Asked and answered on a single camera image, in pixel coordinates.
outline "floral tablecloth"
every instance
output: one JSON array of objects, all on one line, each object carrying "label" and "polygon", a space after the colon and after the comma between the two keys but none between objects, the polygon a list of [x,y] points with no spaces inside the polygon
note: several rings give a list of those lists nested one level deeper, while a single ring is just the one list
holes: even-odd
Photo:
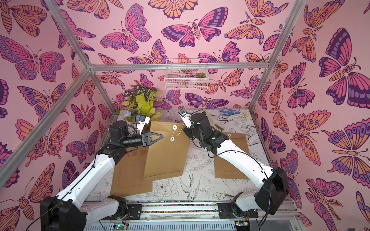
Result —
[{"label": "floral tablecloth", "polygon": [[[263,164],[269,165],[252,117],[247,109],[206,110],[211,115],[213,127],[221,126],[224,132],[244,133],[250,155]],[[162,111],[163,122],[182,122],[178,110]],[[216,179],[214,160],[209,158],[204,149],[190,142],[184,173],[181,177],[153,181],[153,191],[125,197],[131,201],[204,201],[229,200],[239,192],[255,190],[250,180]],[[113,178],[113,169],[90,192],[86,200],[101,201],[109,196]]]}]

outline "butterfly wallpaper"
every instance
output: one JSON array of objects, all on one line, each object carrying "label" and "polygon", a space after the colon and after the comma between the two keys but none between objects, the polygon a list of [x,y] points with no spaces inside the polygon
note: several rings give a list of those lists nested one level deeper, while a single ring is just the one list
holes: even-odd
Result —
[{"label": "butterfly wallpaper", "polygon": [[353,27],[370,20],[369,3],[306,3],[264,83],[256,124],[306,230],[369,230],[370,32]]}]

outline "wire basket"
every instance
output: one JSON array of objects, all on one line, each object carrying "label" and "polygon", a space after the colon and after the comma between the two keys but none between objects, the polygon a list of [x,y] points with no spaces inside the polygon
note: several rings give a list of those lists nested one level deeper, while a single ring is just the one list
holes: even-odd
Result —
[{"label": "wire basket", "polygon": [[[170,60],[180,60],[177,58],[167,59],[166,61],[166,73],[164,76],[164,84],[166,90],[170,89],[208,89],[208,60],[198,58],[188,58],[189,60],[203,60],[203,62],[192,63],[191,67],[189,63],[185,66],[179,67],[176,64],[168,63]],[[203,73],[204,78],[199,78],[198,74]]]}]

